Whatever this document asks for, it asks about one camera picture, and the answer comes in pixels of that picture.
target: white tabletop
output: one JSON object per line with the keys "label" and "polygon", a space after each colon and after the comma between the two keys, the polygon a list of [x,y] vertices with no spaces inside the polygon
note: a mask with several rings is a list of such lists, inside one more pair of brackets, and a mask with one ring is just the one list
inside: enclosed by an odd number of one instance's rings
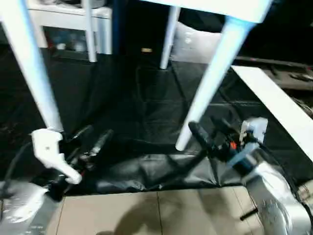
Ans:
{"label": "white tabletop", "polygon": [[143,0],[159,4],[179,6],[238,19],[261,23],[268,12],[272,0]]}

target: white plastic part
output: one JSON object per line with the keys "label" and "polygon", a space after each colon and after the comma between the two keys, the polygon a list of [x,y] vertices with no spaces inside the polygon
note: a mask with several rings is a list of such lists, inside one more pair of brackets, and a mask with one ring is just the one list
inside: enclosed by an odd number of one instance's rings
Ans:
{"label": "white plastic part", "polygon": [[243,21],[261,23],[272,0],[144,0],[233,16]]}
{"label": "white plastic part", "polygon": [[[78,7],[66,7],[69,4],[52,4],[46,5],[42,3],[42,0],[26,0],[27,6],[29,10],[41,11],[41,12],[55,12],[67,15],[79,15],[84,16],[85,10],[83,8]],[[111,19],[112,18],[112,8],[109,6],[103,6],[100,8],[95,8],[92,10],[92,16],[95,18],[102,18],[102,19]]]}
{"label": "white plastic part", "polygon": [[191,138],[188,123],[199,122],[254,23],[227,17],[221,41],[206,69],[176,143],[183,151]]}
{"label": "white plastic part", "polygon": [[160,63],[161,69],[166,69],[168,60],[170,58],[171,49],[173,46],[173,40],[176,30],[176,23],[179,18],[180,8],[176,6],[170,7],[170,12],[168,16],[168,22],[166,27],[166,34],[164,39],[164,45],[163,45],[163,52],[162,52],[162,58]]}
{"label": "white plastic part", "polygon": [[66,47],[67,47],[67,45],[66,45],[65,43],[59,43],[59,44],[57,44],[57,46],[56,46],[56,48],[57,48],[58,50],[65,50]]}
{"label": "white plastic part", "polygon": [[240,129],[240,142],[243,141],[247,131],[252,131],[253,136],[257,138],[259,142],[263,143],[267,127],[268,120],[264,117],[251,117],[247,120],[244,120]]}
{"label": "white plastic part", "polygon": [[97,51],[94,40],[93,24],[92,24],[92,9],[90,0],[83,0],[83,7],[86,16],[86,41],[88,48],[88,56],[90,62],[97,61]]}
{"label": "white plastic part", "polygon": [[31,133],[34,153],[46,168],[54,168],[64,173],[67,182],[79,184],[82,176],[74,170],[64,159],[64,154],[59,152],[59,141],[62,135],[59,132],[48,129],[39,129]]}
{"label": "white plastic part", "polygon": [[63,131],[25,1],[0,1],[0,15],[5,35],[47,128]]}

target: black plastic sheet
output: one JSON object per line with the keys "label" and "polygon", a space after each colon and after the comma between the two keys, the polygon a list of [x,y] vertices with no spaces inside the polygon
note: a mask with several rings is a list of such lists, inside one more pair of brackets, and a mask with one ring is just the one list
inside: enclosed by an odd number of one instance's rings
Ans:
{"label": "black plastic sheet", "polygon": [[[87,173],[70,194],[240,184],[236,172],[203,156],[194,140],[185,151],[175,150],[206,65],[172,62],[167,70],[158,70],[130,57],[98,55],[98,62],[90,64],[55,60],[43,52],[66,134],[70,136],[87,124],[93,126],[95,139],[105,130],[114,131],[110,145],[99,153],[96,169]],[[1,143],[16,141],[1,144],[1,177],[19,143],[32,130],[44,127],[13,54],[6,56],[2,61],[10,61],[10,66],[0,68],[0,98],[4,104],[0,138]],[[268,118],[265,145],[274,153],[271,163],[277,161],[298,184],[313,178],[310,159],[232,70],[201,120],[210,134],[215,130],[212,116],[225,118],[238,129],[246,118]],[[8,131],[10,123],[18,125]],[[30,149],[18,164],[15,177],[30,179],[43,169]]]}

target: white shelf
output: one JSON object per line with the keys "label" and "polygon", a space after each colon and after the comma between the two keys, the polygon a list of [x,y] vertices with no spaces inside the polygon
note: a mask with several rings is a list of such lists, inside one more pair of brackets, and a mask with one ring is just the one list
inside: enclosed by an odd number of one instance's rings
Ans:
{"label": "white shelf", "polygon": [[[27,6],[29,10],[65,13],[65,14],[79,15],[79,16],[85,15],[85,11],[83,8],[69,8],[62,4],[44,5],[39,0],[27,0]],[[103,18],[103,19],[111,19],[112,9],[107,6],[95,8],[92,10],[92,16],[97,17],[97,18]]]}

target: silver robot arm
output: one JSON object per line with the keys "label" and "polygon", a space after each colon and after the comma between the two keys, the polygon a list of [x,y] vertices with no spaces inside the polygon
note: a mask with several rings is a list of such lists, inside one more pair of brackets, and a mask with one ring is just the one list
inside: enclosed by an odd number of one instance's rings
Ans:
{"label": "silver robot arm", "polygon": [[226,162],[241,175],[243,185],[257,206],[254,212],[258,212],[265,234],[311,234],[310,210],[296,198],[297,192],[291,190],[285,177],[262,158],[267,119],[245,120],[240,133],[226,122],[212,121],[226,136],[219,146],[214,145],[198,123],[189,123],[189,128],[209,156]]}

